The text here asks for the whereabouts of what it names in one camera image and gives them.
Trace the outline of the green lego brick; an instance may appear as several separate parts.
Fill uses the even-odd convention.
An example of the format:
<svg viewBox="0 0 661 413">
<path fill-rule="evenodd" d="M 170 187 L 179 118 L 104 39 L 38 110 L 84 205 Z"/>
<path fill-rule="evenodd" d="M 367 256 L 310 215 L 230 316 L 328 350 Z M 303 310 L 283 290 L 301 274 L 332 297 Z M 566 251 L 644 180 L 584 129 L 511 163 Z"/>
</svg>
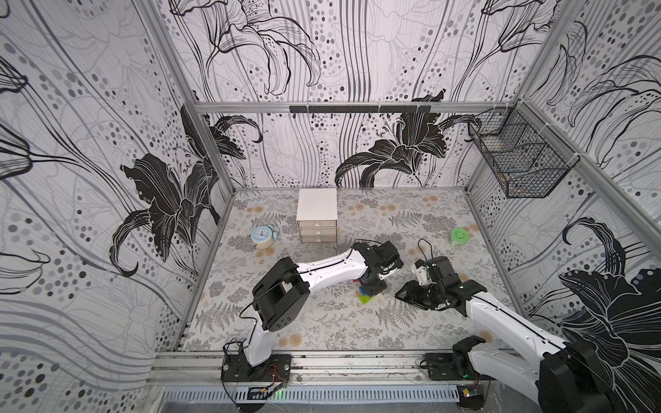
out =
<svg viewBox="0 0 661 413">
<path fill-rule="evenodd" d="M 367 296 L 365 294 L 360 294 L 358 296 L 358 299 L 361 301 L 361 303 L 366 305 L 369 301 L 371 301 L 373 299 L 373 297 Z"/>
</svg>

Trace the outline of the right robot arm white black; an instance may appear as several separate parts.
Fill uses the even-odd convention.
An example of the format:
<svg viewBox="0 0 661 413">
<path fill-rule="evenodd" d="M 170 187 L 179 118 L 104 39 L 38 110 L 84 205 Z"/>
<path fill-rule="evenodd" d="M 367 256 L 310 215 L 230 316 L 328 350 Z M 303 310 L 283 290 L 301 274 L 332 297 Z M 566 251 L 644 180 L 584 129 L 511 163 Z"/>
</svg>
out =
<svg viewBox="0 0 661 413">
<path fill-rule="evenodd" d="M 566 342 L 501 303 L 474 280 L 452 287 L 407 282 L 396 299 L 421 310 L 456 310 L 509 344 L 512 356 L 485 342 L 466 349 L 470 366 L 536 402 L 545 412 L 623 412 L 597 352 Z"/>
</svg>

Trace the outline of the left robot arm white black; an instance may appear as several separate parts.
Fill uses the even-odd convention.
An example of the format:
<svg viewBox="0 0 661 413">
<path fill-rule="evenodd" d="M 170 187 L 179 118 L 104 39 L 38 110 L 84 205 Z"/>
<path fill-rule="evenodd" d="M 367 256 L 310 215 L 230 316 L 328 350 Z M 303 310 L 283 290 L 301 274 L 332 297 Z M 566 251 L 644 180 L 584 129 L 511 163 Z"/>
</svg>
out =
<svg viewBox="0 0 661 413">
<path fill-rule="evenodd" d="M 386 279 L 403 268 L 399 251 L 390 242 L 357 242 L 347 251 L 311 263 L 280 259 L 252 289 L 251 303 L 239 313 L 254 325 L 239 345 L 247 363 L 256 367 L 272 354 L 275 334 L 296 320 L 312 294 L 356 280 L 374 297 L 387 289 Z"/>
</svg>

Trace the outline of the white drawer cabinet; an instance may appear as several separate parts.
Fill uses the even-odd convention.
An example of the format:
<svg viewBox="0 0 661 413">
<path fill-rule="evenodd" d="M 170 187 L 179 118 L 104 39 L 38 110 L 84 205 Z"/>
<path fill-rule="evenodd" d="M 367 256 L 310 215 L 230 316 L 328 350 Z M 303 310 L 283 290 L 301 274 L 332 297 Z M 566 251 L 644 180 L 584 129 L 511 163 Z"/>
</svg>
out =
<svg viewBox="0 0 661 413">
<path fill-rule="evenodd" d="M 338 212 L 336 189 L 301 189 L 296 223 L 303 244 L 336 243 Z"/>
</svg>

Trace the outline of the small blue alarm clock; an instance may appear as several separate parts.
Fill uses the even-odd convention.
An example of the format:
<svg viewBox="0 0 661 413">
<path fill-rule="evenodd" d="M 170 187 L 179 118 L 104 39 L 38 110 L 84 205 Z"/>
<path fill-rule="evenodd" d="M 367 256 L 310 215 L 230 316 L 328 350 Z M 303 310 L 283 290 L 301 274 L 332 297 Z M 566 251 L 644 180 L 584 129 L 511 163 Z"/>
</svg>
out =
<svg viewBox="0 0 661 413">
<path fill-rule="evenodd" d="M 251 232 L 251 242 L 256 250 L 270 248 L 278 239 L 280 233 L 273 225 L 260 225 Z"/>
</svg>

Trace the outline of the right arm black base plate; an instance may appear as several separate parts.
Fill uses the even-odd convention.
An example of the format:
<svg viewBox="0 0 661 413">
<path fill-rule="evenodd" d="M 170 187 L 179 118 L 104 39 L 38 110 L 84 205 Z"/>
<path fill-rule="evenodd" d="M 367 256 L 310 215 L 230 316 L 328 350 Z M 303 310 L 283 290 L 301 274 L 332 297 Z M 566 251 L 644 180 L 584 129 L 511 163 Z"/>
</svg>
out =
<svg viewBox="0 0 661 413">
<path fill-rule="evenodd" d="M 478 373 L 466 356 L 454 353 L 426 353 L 418 366 L 434 381 L 465 380 L 477 383 L 492 380 L 491 376 Z"/>
</svg>

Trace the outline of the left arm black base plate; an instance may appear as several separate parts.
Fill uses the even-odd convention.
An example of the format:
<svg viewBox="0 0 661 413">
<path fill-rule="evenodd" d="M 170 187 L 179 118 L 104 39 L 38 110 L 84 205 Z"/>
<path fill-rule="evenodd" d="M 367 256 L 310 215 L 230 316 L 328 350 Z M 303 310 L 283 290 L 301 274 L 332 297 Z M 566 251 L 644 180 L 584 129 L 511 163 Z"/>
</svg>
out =
<svg viewBox="0 0 661 413">
<path fill-rule="evenodd" d="M 225 357 L 221 378 L 224 382 L 286 382 L 290 377 L 292 356 L 272 354 L 256 366 L 251 366 L 244 354 L 229 354 Z"/>
</svg>

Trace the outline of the aluminium front rail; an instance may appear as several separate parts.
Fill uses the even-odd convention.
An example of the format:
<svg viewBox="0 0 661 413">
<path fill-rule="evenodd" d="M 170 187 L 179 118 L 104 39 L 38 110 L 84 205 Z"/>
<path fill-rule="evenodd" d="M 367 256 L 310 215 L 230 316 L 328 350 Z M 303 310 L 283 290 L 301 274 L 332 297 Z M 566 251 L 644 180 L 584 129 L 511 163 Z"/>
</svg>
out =
<svg viewBox="0 0 661 413">
<path fill-rule="evenodd" d="M 515 356 L 513 349 L 498 349 Z M 471 384 L 471 381 L 430 380 L 418 364 L 426 353 L 453 353 L 446 350 L 348 350 L 311 351 L 276 350 L 290 354 L 289 380 L 294 385 L 426 385 L 431 382 Z M 270 382 L 224 382 L 223 362 L 228 352 L 162 352 L 156 357 L 147 382 L 150 385 L 220 385 L 265 384 Z"/>
</svg>

